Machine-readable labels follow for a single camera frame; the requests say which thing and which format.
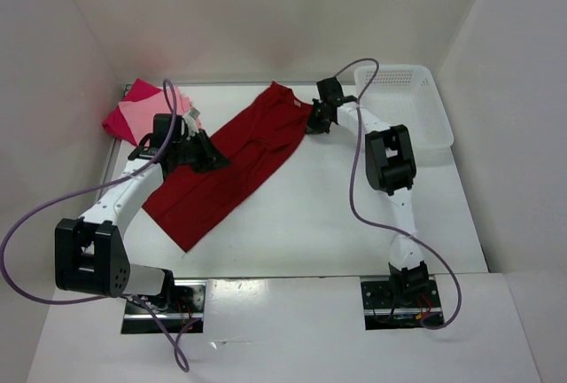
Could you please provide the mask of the dark red t shirt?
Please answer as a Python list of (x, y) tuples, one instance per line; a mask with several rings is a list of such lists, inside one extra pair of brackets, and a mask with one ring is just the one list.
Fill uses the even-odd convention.
[(261, 187), (297, 150), (313, 107), (276, 82), (212, 135), (226, 168), (197, 173), (182, 166), (143, 211), (184, 251)]

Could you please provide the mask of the light pink t shirt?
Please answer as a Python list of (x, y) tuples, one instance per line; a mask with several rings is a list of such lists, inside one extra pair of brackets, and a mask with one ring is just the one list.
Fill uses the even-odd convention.
[[(178, 115), (184, 115), (193, 108), (190, 99), (184, 96), (177, 87), (174, 87), (173, 90), (167, 89), (167, 94), (171, 104), (174, 103), (173, 95), (175, 95)], [(122, 101), (119, 103), (119, 110), (128, 124), (135, 143), (146, 134), (152, 133), (153, 118), (156, 114), (171, 114), (163, 92), (137, 102)]]

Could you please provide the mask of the magenta t shirt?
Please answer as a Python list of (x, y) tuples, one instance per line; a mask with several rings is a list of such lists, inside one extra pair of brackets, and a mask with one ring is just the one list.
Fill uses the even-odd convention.
[(120, 106), (125, 103), (137, 103), (144, 101), (155, 94), (159, 94), (161, 89), (149, 84), (148, 82), (136, 79), (132, 84), (129, 91), (125, 94), (121, 102), (112, 110), (105, 120), (102, 122), (102, 127), (105, 132), (120, 141), (129, 142), (132, 145), (137, 145), (137, 141), (132, 133), (129, 123), (127, 122)]

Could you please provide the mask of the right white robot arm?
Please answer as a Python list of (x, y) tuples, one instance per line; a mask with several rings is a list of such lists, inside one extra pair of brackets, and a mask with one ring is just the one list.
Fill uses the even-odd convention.
[(307, 134), (328, 133), (332, 124), (357, 136), (355, 157), (364, 155), (368, 184), (391, 205), (393, 223), (382, 226), (394, 232), (389, 248), (388, 292), (395, 304), (407, 306), (429, 281), (423, 250), (415, 241), (413, 187), (416, 161), (408, 128), (380, 120), (368, 109), (358, 106), (354, 96), (327, 102), (315, 99)]

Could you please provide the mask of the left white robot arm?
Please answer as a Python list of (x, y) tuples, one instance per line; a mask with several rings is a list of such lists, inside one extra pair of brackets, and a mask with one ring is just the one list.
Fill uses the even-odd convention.
[(136, 147), (120, 174), (123, 179), (76, 219), (55, 229), (55, 281), (60, 290), (118, 298), (145, 296), (159, 312), (170, 310), (177, 291), (171, 270), (135, 265), (123, 243), (129, 225), (148, 198), (173, 171), (208, 173), (229, 165), (204, 130), (171, 140), (159, 161), (158, 149)]

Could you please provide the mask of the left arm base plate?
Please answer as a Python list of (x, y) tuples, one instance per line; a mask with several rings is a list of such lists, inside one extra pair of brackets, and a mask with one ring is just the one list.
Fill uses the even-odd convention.
[[(206, 282), (175, 284), (168, 295), (140, 295), (168, 332), (202, 333), (206, 303)], [(120, 333), (123, 335), (161, 333), (151, 314), (137, 302), (125, 305)]]

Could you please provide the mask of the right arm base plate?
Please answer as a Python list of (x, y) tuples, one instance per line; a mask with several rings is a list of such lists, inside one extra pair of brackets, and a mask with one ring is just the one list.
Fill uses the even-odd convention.
[(360, 286), (367, 331), (420, 328), (422, 320), (434, 327), (445, 323), (437, 284), (432, 278), (420, 293), (402, 301), (394, 299), (385, 277), (362, 278)]

